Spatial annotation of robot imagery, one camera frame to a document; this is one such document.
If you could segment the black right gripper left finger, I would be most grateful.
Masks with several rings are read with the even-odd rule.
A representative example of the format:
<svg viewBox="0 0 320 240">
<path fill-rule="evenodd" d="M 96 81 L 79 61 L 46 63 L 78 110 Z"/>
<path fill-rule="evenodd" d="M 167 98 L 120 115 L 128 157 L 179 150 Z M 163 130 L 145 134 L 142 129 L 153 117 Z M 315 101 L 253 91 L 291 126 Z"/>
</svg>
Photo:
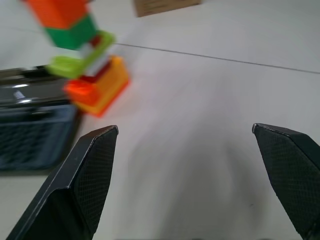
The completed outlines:
<svg viewBox="0 0 320 240">
<path fill-rule="evenodd" d="M 117 125 L 81 136 L 50 170 L 6 170 L 1 177 L 48 176 L 5 240 L 93 240 L 111 184 Z"/>
</svg>

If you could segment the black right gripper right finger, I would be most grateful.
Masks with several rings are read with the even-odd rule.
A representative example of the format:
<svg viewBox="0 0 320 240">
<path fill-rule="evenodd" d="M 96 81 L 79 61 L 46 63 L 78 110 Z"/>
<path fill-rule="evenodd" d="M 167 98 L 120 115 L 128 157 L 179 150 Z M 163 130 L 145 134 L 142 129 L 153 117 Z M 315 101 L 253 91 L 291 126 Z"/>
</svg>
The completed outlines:
<svg viewBox="0 0 320 240">
<path fill-rule="evenodd" d="M 252 126 L 270 184 L 303 240 L 320 240 L 320 145 L 307 134 Z"/>
</svg>

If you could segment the colourful toy block tower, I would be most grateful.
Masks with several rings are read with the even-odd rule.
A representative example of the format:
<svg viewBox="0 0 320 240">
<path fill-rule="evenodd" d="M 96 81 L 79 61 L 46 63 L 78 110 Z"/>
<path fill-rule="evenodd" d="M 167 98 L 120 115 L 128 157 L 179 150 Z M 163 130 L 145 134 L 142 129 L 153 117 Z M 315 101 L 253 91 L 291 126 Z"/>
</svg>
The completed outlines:
<svg viewBox="0 0 320 240">
<path fill-rule="evenodd" d="M 91 0 L 22 0 L 53 45 L 69 54 L 53 57 L 46 70 L 67 78 L 63 90 L 80 110 L 100 117 L 130 82 L 121 56 L 108 52 L 113 33 L 98 28 Z"/>
</svg>

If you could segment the dark blue plastic basket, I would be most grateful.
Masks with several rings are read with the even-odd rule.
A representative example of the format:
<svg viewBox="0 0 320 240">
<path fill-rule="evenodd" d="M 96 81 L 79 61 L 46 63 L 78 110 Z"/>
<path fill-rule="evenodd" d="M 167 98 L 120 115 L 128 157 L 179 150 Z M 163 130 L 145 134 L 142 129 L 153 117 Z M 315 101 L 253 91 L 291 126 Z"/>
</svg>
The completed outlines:
<svg viewBox="0 0 320 240">
<path fill-rule="evenodd" d="M 82 117 L 64 92 L 67 79 L 46 68 L 0 70 L 0 171 L 57 165 Z"/>
</svg>

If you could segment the brown cardboard box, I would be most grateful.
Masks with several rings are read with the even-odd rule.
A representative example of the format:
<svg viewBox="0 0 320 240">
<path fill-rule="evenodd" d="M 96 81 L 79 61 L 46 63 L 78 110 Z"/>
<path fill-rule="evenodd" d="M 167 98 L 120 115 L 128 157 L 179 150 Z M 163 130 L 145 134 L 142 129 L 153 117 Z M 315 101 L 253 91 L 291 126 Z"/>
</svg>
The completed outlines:
<svg viewBox="0 0 320 240">
<path fill-rule="evenodd" d="M 203 0 L 132 0 L 137 17 L 200 5 Z"/>
</svg>

